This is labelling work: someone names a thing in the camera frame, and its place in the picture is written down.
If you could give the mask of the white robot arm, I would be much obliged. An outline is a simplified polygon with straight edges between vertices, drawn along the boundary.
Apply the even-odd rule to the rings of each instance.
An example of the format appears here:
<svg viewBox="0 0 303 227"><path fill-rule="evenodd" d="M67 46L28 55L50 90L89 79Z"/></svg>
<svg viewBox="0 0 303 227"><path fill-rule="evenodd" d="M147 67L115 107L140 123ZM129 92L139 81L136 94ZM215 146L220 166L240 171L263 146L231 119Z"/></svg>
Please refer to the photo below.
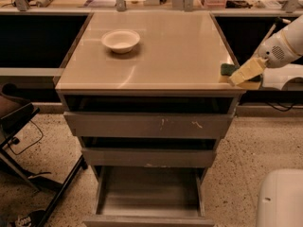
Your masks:
<svg viewBox="0 0 303 227"><path fill-rule="evenodd" d="M303 57L303 15L286 24L278 32L266 35L253 56L228 79L233 86L262 75L262 86L281 90L290 80L303 77L294 61Z"/></svg>

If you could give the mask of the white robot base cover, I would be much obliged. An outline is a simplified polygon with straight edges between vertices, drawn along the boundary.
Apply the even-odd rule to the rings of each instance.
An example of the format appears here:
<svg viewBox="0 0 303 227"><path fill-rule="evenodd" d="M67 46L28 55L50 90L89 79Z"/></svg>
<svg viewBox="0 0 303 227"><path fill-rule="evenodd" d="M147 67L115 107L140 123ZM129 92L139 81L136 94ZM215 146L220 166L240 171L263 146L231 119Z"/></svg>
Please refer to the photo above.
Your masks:
<svg viewBox="0 0 303 227"><path fill-rule="evenodd" d="M262 73L261 86L282 90L292 79L303 79L303 65L289 63L281 68L266 68Z"/></svg>

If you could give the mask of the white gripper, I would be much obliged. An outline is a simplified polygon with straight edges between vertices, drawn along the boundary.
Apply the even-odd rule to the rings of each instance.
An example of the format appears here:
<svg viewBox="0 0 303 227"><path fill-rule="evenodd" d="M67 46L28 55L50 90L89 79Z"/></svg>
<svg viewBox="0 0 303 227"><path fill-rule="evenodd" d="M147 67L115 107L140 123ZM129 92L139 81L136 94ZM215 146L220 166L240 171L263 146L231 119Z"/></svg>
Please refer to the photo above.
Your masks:
<svg viewBox="0 0 303 227"><path fill-rule="evenodd" d="M259 76L266 68L280 68L300 58L300 34L279 31L267 39L258 51L259 57L249 59L229 78L237 86Z"/></svg>

